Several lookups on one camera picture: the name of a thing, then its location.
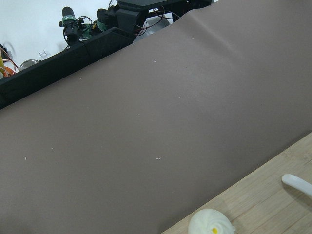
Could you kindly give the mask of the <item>white steamed bun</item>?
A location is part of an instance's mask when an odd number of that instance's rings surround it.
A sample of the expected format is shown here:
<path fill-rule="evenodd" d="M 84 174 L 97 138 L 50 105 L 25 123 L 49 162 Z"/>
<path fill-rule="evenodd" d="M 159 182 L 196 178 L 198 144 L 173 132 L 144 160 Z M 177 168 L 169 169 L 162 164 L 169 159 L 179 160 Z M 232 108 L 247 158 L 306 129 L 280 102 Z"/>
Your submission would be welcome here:
<path fill-rule="evenodd" d="M 189 234 L 234 234 L 235 227 L 221 212 L 202 209 L 196 212 L 188 225 Z"/>

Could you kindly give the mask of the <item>black table edge guard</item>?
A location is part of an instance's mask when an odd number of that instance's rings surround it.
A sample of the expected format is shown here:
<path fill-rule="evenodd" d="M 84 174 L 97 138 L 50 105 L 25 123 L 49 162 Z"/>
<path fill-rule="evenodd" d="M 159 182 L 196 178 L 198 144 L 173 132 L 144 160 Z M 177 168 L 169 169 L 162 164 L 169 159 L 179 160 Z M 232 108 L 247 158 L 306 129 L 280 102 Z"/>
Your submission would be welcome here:
<path fill-rule="evenodd" d="M 113 27 L 0 80 L 0 107 L 8 105 L 130 45 L 135 36 Z"/>

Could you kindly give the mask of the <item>white ceramic spoon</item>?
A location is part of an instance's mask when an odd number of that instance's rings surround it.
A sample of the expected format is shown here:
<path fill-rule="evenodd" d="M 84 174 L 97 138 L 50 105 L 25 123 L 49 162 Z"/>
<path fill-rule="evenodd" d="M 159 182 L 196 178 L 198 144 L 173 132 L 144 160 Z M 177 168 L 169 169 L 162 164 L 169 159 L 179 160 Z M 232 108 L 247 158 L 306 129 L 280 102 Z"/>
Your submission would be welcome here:
<path fill-rule="evenodd" d="M 281 180 L 284 184 L 303 192 L 307 196 L 312 196 L 312 185 L 309 182 L 292 174 L 284 174 Z"/>

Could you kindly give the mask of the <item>bamboo cutting board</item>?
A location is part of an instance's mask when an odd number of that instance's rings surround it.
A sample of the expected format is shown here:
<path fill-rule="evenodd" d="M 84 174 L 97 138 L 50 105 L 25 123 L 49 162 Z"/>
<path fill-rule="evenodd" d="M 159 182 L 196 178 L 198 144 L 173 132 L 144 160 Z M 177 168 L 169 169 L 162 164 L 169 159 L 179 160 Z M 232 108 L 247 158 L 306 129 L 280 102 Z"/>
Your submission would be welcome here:
<path fill-rule="evenodd" d="M 210 208 L 222 212 L 237 234 L 310 234 L 312 198 L 282 182 L 293 174 L 312 180 L 312 135 L 306 134 L 268 162 L 223 189 L 202 206 L 165 230 L 166 234 L 186 234 L 192 216 Z"/>

